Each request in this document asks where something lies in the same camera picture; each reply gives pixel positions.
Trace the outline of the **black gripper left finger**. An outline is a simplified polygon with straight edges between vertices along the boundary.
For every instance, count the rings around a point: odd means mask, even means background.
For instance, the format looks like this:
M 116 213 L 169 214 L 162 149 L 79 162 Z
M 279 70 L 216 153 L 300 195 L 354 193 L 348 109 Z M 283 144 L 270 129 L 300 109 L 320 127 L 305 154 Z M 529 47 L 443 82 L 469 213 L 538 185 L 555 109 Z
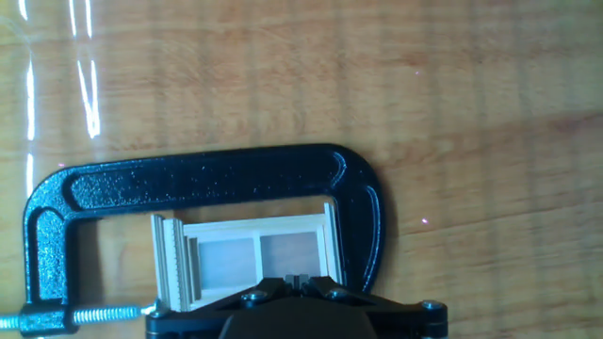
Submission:
M 258 285 L 190 312 L 158 308 L 146 316 L 146 339 L 219 338 L 227 320 L 239 311 L 292 297 L 297 286 L 296 275 L 264 278 Z

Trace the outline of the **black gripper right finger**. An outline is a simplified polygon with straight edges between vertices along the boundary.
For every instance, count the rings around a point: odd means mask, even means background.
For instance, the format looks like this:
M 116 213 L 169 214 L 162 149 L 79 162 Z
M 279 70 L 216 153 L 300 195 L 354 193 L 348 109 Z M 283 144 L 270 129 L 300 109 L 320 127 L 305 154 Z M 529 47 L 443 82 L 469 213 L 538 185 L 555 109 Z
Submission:
M 301 327 L 314 338 L 428 338 L 448 336 L 448 306 L 424 299 L 398 303 L 354 292 L 331 277 L 296 278 Z

